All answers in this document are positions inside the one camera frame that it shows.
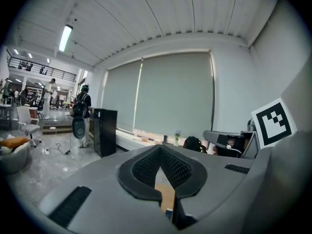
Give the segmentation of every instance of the roller blind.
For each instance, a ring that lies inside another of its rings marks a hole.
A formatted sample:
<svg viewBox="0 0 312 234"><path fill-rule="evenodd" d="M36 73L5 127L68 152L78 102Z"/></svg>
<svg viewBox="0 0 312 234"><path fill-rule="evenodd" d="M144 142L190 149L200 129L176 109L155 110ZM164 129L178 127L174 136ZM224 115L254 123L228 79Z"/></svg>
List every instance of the roller blind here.
<svg viewBox="0 0 312 234"><path fill-rule="evenodd" d="M117 127L132 131L140 61L108 71L103 108L117 110Z"/></svg>
<svg viewBox="0 0 312 234"><path fill-rule="evenodd" d="M161 56L143 62L135 128L202 139L211 128L213 77L208 53Z"/></svg>

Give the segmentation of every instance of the backpack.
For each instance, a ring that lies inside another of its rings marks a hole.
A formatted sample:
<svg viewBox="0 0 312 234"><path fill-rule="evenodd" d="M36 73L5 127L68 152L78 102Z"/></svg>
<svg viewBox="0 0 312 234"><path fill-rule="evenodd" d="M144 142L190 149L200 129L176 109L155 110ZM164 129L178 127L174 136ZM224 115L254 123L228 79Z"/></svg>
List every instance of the backpack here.
<svg viewBox="0 0 312 234"><path fill-rule="evenodd" d="M83 118L87 114L87 104L84 100L89 96L88 94L84 94L83 96L78 95L75 100L75 104L73 106L73 118Z"/></svg>
<svg viewBox="0 0 312 234"><path fill-rule="evenodd" d="M207 153L206 147L201 144L201 141L198 138L193 136L190 136L185 140L183 148L196 152Z"/></svg>

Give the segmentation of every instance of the ceiling light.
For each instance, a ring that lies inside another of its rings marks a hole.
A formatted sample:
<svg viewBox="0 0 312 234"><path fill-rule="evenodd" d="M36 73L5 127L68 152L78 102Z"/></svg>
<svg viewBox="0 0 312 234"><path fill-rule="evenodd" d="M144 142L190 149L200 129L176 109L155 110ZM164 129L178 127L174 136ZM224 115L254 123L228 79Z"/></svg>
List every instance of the ceiling light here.
<svg viewBox="0 0 312 234"><path fill-rule="evenodd" d="M58 50L60 50L61 52L65 51L66 43L69 39L72 29L73 29L72 26L68 24L64 27L62 38L60 39L59 48L58 48Z"/></svg>

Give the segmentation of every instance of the black vent grille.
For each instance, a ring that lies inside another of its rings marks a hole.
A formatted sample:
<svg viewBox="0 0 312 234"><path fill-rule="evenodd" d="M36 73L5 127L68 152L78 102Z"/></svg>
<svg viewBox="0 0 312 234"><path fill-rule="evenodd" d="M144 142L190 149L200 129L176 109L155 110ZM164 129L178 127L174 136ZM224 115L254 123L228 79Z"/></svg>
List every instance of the black vent grille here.
<svg viewBox="0 0 312 234"><path fill-rule="evenodd" d="M142 183L155 187L156 174L160 167L160 152L152 152L133 166L133 175Z"/></svg>
<svg viewBox="0 0 312 234"><path fill-rule="evenodd" d="M73 190L67 198L50 214L49 218L62 227L67 227L80 207L83 205L91 189L81 186Z"/></svg>
<svg viewBox="0 0 312 234"><path fill-rule="evenodd" d="M225 168L232 170L234 172L242 173L242 174L247 174L250 170L247 167L236 166L236 165L231 165L231 164L226 165Z"/></svg>
<svg viewBox="0 0 312 234"><path fill-rule="evenodd" d="M192 175L192 169L188 163L165 150L161 152L161 168L174 189Z"/></svg>

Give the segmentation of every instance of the person in white clothing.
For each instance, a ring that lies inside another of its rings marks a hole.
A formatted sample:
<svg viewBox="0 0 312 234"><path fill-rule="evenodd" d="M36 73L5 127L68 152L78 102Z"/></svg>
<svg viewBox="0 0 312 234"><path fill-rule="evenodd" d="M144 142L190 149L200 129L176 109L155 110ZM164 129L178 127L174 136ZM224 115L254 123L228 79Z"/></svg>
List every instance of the person in white clothing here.
<svg viewBox="0 0 312 234"><path fill-rule="evenodd" d="M52 84L55 83L55 79L53 78L50 82L47 82L44 86L44 103L43 103L43 110L42 114L44 115L44 119L49 119L49 98L51 94L53 94L53 91L51 91Z"/></svg>

